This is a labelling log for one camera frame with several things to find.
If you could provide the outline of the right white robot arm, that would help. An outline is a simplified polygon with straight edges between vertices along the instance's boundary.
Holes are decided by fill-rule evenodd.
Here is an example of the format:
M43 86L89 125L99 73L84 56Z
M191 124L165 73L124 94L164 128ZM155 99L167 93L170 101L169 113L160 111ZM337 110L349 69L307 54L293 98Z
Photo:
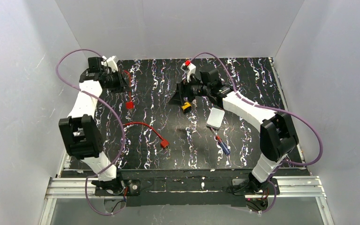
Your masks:
M266 189L273 173L284 158L298 144L294 123L290 114L279 110L264 109L235 91L229 84L223 84L218 70L201 71L200 78L195 70L186 66L181 68L186 77L176 84L175 94L169 101L178 105L184 113L191 110L195 97L207 97L209 101L224 111L231 112L244 119L260 133L261 155L248 175L248 180L229 188L233 194L240 191L257 192Z

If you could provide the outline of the yellow padlock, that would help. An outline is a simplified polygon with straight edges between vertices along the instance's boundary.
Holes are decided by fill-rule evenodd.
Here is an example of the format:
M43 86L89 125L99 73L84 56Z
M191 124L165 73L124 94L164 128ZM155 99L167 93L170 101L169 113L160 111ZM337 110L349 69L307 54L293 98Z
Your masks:
M192 105L189 102L185 102L180 108L183 113L186 114L192 110Z

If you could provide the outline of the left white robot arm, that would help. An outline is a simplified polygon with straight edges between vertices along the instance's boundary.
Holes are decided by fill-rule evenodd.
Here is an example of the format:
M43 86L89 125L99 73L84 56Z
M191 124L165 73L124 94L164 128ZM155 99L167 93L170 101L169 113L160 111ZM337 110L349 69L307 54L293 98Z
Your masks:
M59 120L60 133L68 155L86 163L98 180L92 184L99 189L118 192L124 183L114 165L103 152L103 138L94 120L97 98L103 90L112 93L129 92L122 72L117 66L118 59L112 56L89 57L89 67L83 71L79 79L80 91L75 104L66 118Z

